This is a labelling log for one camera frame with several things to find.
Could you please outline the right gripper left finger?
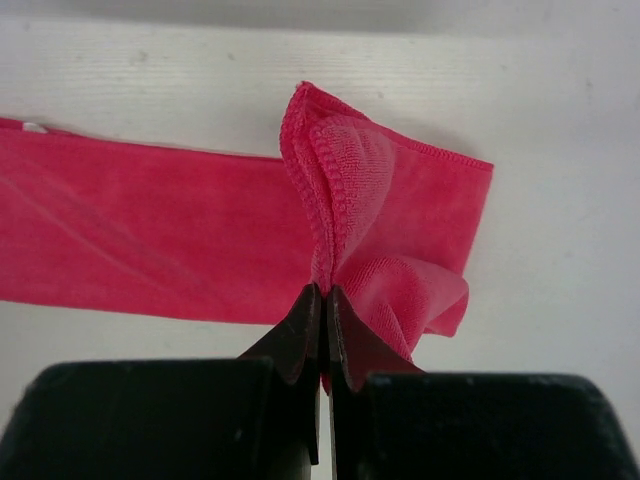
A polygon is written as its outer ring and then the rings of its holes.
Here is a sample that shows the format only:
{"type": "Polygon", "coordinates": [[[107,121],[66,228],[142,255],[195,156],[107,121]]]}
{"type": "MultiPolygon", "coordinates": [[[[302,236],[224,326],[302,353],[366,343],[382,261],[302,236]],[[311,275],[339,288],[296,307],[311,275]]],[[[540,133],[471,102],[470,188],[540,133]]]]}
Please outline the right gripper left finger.
{"type": "Polygon", "coordinates": [[[242,355],[58,363],[1,439],[5,479],[307,479],[319,461],[322,295],[242,355]]]}

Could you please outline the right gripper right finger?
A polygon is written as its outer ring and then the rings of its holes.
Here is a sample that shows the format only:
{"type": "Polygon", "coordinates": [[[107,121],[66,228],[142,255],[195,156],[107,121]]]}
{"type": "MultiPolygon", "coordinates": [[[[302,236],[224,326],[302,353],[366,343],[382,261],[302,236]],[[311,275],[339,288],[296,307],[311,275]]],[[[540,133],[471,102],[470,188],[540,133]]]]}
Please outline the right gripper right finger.
{"type": "Polygon", "coordinates": [[[337,479],[635,479],[606,396],[565,374],[427,373],[334,288],[325,303],[337,479]]]}

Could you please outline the pink towel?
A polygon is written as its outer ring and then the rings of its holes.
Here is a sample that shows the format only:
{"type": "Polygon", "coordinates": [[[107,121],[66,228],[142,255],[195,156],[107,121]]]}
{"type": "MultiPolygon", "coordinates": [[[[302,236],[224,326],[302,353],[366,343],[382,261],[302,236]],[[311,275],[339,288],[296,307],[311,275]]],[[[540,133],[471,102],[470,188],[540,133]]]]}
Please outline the pink towel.
{"type": "Polygon", "coordinates": [[[309,82],[276,158],[1,123],[5,301],[271,325],[342,288],[400,357],[453,336],[492,164],[405,137],[309,82]]]}

